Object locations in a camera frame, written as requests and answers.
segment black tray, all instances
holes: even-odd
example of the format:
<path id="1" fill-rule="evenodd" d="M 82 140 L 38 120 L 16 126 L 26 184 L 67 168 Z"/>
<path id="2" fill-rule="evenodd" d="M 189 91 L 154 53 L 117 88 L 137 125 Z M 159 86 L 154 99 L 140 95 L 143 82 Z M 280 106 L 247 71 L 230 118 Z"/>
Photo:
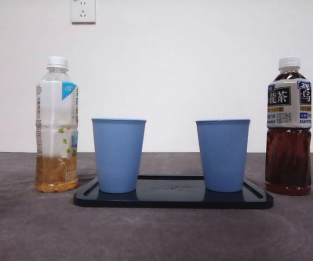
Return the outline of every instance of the black tray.
<path id="1" fill-rule="evenodd" d="M 205 188 L 203 176 L 139 176 L 136 190 L 111 194 L 99 191 L 97 178 L 80 188 L 73 203 L 81 207 L 267 209 L 273 197 L 245 179 L 239 192 Z"/>

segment table surface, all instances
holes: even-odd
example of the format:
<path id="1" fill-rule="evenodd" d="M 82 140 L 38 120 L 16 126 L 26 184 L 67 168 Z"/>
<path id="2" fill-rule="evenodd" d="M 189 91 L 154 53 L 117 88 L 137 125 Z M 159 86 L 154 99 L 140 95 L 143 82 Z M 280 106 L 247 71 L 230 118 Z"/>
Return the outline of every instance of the table surface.
<path id="1" fill-rule="evenodd" d="M 313 260 L 312 189 L 266 210 L 82 208 L 35 190 L 36 155 L 0 153 L 0 260 Z M 264 153 L 246 177 L 264 188 Z M 79 153 L 79 186 L 96 175 Z M 199 153 L 144 153 L 140 174 L 202 175 Z"/>

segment wall socket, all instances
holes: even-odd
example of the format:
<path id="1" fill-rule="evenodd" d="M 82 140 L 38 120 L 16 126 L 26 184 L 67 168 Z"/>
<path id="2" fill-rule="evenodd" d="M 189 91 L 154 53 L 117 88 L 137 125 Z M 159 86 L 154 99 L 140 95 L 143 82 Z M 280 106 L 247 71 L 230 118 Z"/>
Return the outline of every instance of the wall socket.
<path id="1" fill-rule="evenodd" d="M 96 23 L 96 0 L 71 0 L 72 23 Z"/>

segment white bottle cap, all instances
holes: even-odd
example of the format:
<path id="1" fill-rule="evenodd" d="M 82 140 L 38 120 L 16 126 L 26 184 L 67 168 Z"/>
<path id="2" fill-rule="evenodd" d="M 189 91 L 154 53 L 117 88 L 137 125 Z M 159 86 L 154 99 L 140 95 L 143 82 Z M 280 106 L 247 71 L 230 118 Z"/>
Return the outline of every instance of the white bottle cap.
<path id="1" fill-rule="evenodd" d="M 58 67 L 58 68 L 64 68 L 68 70 L 68 62 L 66 58 L 63 57 L 57 57 L 57 56 L 50 56 L 48 57 L 48 67 Z"/>
<path id="2" fill-rule="evenodd" d="M 300 68 L 300 57 L 296 56 L 283 57 L 278 61 L 278 69 L 290 66 Z"/>

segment blue cup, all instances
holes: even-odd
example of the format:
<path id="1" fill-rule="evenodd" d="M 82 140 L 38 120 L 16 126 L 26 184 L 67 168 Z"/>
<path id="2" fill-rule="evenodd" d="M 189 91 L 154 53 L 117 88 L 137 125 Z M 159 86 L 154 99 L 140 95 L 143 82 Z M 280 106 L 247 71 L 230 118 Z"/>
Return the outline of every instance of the blue cup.
<path id="1" fill-rule="evenodd" d="M 98 187 L 102 192 L 136 189 L 146 120 L 93 118 Z"/>
<path id="2" fill-rule="evenodd" d="M 249 119 L 196 121 L 207 189 L 242 190 L 249 123 Z"/>

